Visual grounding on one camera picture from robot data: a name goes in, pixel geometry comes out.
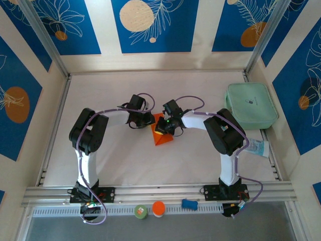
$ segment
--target gray floor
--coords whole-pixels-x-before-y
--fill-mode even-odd
[[[234,220],[221,214],[109,216],[102,225],[84,224],[79,217],[33,218],[27,240],[295,240],[283,203],[254,203]]]

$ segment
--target white wall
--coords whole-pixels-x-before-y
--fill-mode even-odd
[[[101,55],[69,55],[62,56],[62,59],[71,73],[140,69],[243,69],[252,52],[212,53],[225,1],[199,1],[190,53],[122,54],[111,1],[85,0]]]
[[[321,206],[312,189],[312,184],[321,181],[321,146],[300,156],[272,82],[319,20],[320,12],[319,0],[309,0],[268,66],[260,59],[250,75],[250,81],[267,84],[274,100],[279,119],[267,133],[285,178],[292,181],[313,240],[321,237]]]
[[[0,155],[0,190],[6,192],[0,207],[0,240],[14,240],[23,213],[21,201],[26,187],[36,183],[65,79],[55,64],[49,73],[44,69],[2,8],[0,36],[43,88],[18,160]]]

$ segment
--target mint green container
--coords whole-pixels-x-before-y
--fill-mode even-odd
[[[261,83],[230,84],[225,108],[245,130],[267,129],[278,118],[270,93]]]

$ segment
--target orange triangular block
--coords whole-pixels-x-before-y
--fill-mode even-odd
[[[174,140],[173,136],[170,134],[161,135],[155,132],[156,123],[158,122],[159,117],[163,117],[163,113],[154,114],[155,124],[150,125],[152,136],[154,137],[155,146],[164,144],[166,142],[171,142]]]

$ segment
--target orange object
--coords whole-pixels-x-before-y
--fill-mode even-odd
[[[164,116],[163,113],[154,114],[155,124],[150,125],[152,136],[154,137],[155,146],[164,144],[166,142],[171,142],[172,140],[174,140],[173,136],[170,134],[161,135],[155,132],[156,123],[158,122],[159,117],[163,117],[163,116]]]
[[[161,201],[154,202],[152,212],[156,217],[161,217],[165,213],[165,204]]]

